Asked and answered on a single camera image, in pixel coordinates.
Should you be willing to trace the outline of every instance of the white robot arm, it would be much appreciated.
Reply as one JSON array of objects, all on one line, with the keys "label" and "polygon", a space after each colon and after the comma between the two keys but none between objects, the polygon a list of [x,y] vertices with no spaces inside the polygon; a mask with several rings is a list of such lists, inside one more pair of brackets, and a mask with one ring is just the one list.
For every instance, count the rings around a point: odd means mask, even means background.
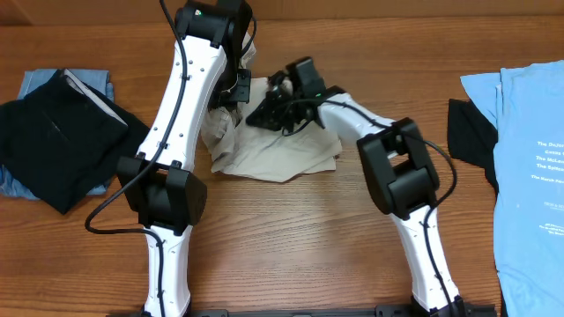
[{"label": "white robot arm", "polygon": [[[366,110],[363,106],[356,103],[350,94],[341,93],[328,99],[345,103],[354,107],[367,115],[372,120],[379,122],[382,126],[391,126],[394,121],[382,118],[376,114]],[[368,135],[377,135],[384,131],[384,128],[377,127],[367,121],[357,112],[350,108],[341,107],[336,104],[323,103],[318,108],[321,122],[327,130],[336,132],[341,140],[347,144],[356,144],[358,140]],[[396,156],[395,151],[388,153],[388,159]],[[448,306],[442,287],[434,273],[432,263],[430,261],[427,246],[425,242],[425,234],[423,222],[425,215],[429,212],[430,206],[425,204],[418,207],[409,214],[408,219],[402,219],[393,213],[390,218],[394,221],[399,231],[399,236],[404,246],[405,256],[412,272],[412,295],[417,303],[427,312],[433,309],[442,309]],[[441,237],[439,235],[437,224],[437,210],[434,209],[428,220],[427,233],[431,246],[431,252],[434,255],[437,268],[442,275],[442,279],[447,287],[450,296],[450,302],[455,302],[459,296],[459,291],[449,273],[444,252],[442,250]]]},{"label": "white robot arm", "polygon": [[[239,70],[239,66],[243,37],[251,17],[252,10],[242,0],[220,1],[217,6],[188,1],[177,12],[175,27],[182,42],[174,45],[173,67],[159,112],[137,156],[122,158],[118,165],[118,179],[128,187],[125,195],[131,209],[139,213],[139,223],[162,241],[161,246],[153,234],[146,235],[149,293],[145,315],[190,315],[189,236],[206,200],[206,186],[192,173],[197,138],[208,108],[218,107],[220,101],[222,105],[236,105],[241,96],[243,101],[249,96],[241,83],[241,78],[249,74]],[[180,45],[186,54],[185,61]],[[183,81],[185,90],[178,115],[166,145],[159,152]],[[131,182],[153,160],[154,168],[141,180]]]}]

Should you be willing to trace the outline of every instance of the black cable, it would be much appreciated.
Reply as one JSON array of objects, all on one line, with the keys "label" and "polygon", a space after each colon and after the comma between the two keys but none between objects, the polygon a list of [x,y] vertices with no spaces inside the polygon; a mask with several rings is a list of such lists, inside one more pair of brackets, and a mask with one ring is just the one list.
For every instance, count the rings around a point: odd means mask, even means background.
[{"label": "black cable", "polygon": [[[180,38],[180,35],[178,34],[178,32],[176,32],[176,28],[174,27],[174,21],[170,16],[170,13],[168,12],[167,9],[167,5],[165,4],[164,0],[160,0],[160,7],[163,10],[163,13],[165,14],[165,16],[167,17],[167,21],[168,24],[170,25],[170,28],[173,30],[174,33],[174,37],[176,38],[176,42],[178,43],[178,47],[180,49],[180,53],[182,56],[182,78],[186,77],[186,73],[187,71],[187,58],[186,58],[186,52],[184,51],[184,46],[182,45],[182,39]],[[123,194],[127,189],[129,189],[131,186],[133,186],[134,184],[136,184],[139,180],[141,180],[142,178],[144,178],[147,173],[149,173],[149,171],[151,170],[151,168],[155,165],[155,163],[157,162],[157,159],[159,159],[160,154],[163,152],[163,150],[165,149],[165,146],[167,145],[167,140],[168,140],[168,136],[170,135],[173,126],[174,126],[174,121],[176,120],[176,116],[178,115],[178,112],[180,111],[180,106],[182,104],[182,97],[184,97],[184,91],[186,90],[186,80],[182,80],[181,82],[181,86],[180,86],[180,91],[178,93],[178,99],[176,100],[176,105],[174,106],[174,111],[171,115],[170,121],[168,122],[167,125],[167,129],[165,130],[165,134],[162,137],[162,141],[159,144],[159,147],[155,153],[155,155],[152,157],[151,161],[149,162],[149,164],[135,177],[133,178],[133,180],[131,180],[130,182],[128,182],[127,184],[125,184],[120,190],[116,191],[113,195],[111,195],[104,203],[102,203],[100,206],[96,207],[96,209],[93,210],[93,212],[88,215],[88,217],[86,218],[85,221],[85,228],[88,232],[92,232],[95,234],[121,234],[121,233],[142,233],[142,234],[147,234],[150,235],[151,237],[153,237],[156,241],[157,244],[156,246],[159,248],[159,281],[158,281],[158,294],[157,296],[159,297],[159,303],[160,303],[160,315],[161,317],[165,317],[165,303],[164,303],[164,299],[162,297],[162,276],[163,276],[163,262],[164,262],[164,252],[163,252],[163,241],[160,240],[160,237],[158,234],[151,232],[149,230],[145,230],[145,229],[135,229],[135,228],[131,228],[131,229],[111,229],[111,230],[101,230],[101,229],[96,229],[93,228],[91,226],[92,220],[102,211],[104,210],[104,208],[106,208],[109,204],[111,204],[117,197],[119,197],[121,194]]]},{"label": "black cable", "polygon": [[241,51],[241,58],[245,56],[245,54],[247,54],[247,52],[249,51],[249,48],[251,46],[251,44],[253,44],[253,41],[255,40],[255,35],[256,35],[256,18],[255,16],[251,17],[253,19],[253,35],[250,36],[250,40],[247,42],[247,45],[245,45],[245,48],[243,48],[243,50]]},{"label": "black cable", "polygon": [[441,154],[441,156],[443,156],[446,159],[447,163],[449,163],[450,171],[452,172],[452,183],[450,184],[449,190],[447,190],[447,192],[441,198],[439,198],[439,200],[436,202],[436,204],[434,206],[431,206],[431,208],[429,209],[429,211],[425,215],[425,218],[423,220],[422,225],[423,225],[423,233],[425,235],[425,245],[427,246],[427,253],[429,254],[429,260],[431,261],[431,265],[433,265],[435,277],[439,280],[439,284],[441,285],[442,292],[444,293],[444,296],[447,299],[447,302],[449,304],[450,316],[455,316],[454,315],[454,307],[452,306],[452,302],[450,301],[449,291],[447,290],[447,286],[445,285],[444,280],[442,279],[441,272],[439,272],[439,269],[437,268],[437,264],[434,261],[433,251],[431,250],[431,243],[429,241],[429,233],[428,233],[429,218],[431,217],[431,214],[433,213],[433,211],[435,211],[437,209],[437,207],[439,207],[439,205],[442,202],[444,202],[447,198],[449,198],[449,196],[455,191],[456,182],[457,182],[455,165],[452,162],[452,159],[450,159],[450,156],[445,151],[443,151],[437,144],[434,144],[431,141],[423,140],[423,139],[416,137],[416,136],[411,136],[409,134],[404,134],[404,136],[407,136],[407,137],[409,137],[413,140],[416,140],[416,141],[420,141],[420,142],[432,147],[435,151],[437,151],[439,154]]},{"label": "black cable", "polygon": [[[379,123],[376,120],[370,118],[370,116],[368,116],[367,114],[365,114],[364,112],[360,111],[357,107],[353,107],[347,103],[344,102],[338,102],[338,101],[333,101],[333,100],[317,100],[317,99],[299,99],[299,100],[291,100],[288,101],[287,103],[281,105],[281,107],[286,107],[285,112],[283,113],[282,116],[286,115],[286,113],[288,112],[288,110],[290,109],[290,106],[296,103],[300,103],[300,102],[313,102],[313,103],[329,103],[331,105],[336,105],[336,106],[341,106],[341,107],[345,107],[348,109],[351,109],[353,112],[355,112],[356,114],[360,115],[362,118],[364,118],[366,121],[370,122],[372,125],[378,127],[378,128],[382,128],[382,129],[387,129],[390,126],[387,126],[385,124]],[[307,126],[311,121],[306,122],[306,124],[304,124],[304,126],[300,127],[299,129],[297,129],[294,133],[292,133],[291,135],[298,133],[300,131],[302,131],[305,126]],[[454,163],[452,162],[452,159],[450,159],[449,154],[447,154],[445,151],[443,151],[441,149],[441,147],[439,147],[438,145],[434,144],[431,141],[427,141],[424,140],[422,138],[419,138],[417,136],[411,136],[409,134],[403,134],[403,136],[407,136],[413,140],[422,142],[428,146],[430,146],[431,148],[433,148],[435,151],[437,151],[439,154],[441,154],[441,156],[444,157],[444,159],[447,161],[447,163],[449,163],[449,167],[450,167],[450,171],[452,172],[452,183],[450,184],[450,188],[449,190],[447,190],[447,192],[441,197],[439,198],[439,200],[437,200],[437,202],[433,205],[430,206],[429,211],[427,212],[427,214],[425,215],[425,218],[423,220],[423,232],[425,235],[425,245],[427,247],[427,253],[429,255],[429,260],[431,261],[431,264],[433,266],[433,270],[434,270],[434,274],[435,277],[439,280],[439,284],[441,285],[442,288],[442,292],[444,293],[444,296],[447,300],[447,303],[449,305],[449,312],[450,312],[450,316],[455,316],[454,315],[454,308],[452,306],[452,302],[450,301],[450,295],[449,295],[449,291],[447,290],[447,287],[444,283],[444,280],[442,279],[442,275],[441,272],[439,271],[436,262],[434,260],[434,256],[433,256],[433,250],[431,250],[431,243],[429,241],[429,233],[428,233],[428,227],[429,227],[429,218],[431,217],[431,214],[433,213],[433,211],[435,211],[437,209],[437,207],[439,207],[439,205],[444,202],[447,198],[449,198],[449,196],[454,192],[455,187],[456,187],[456,183],[457,183],[457,175],[456,175],[456,168],[454,166]]]}]

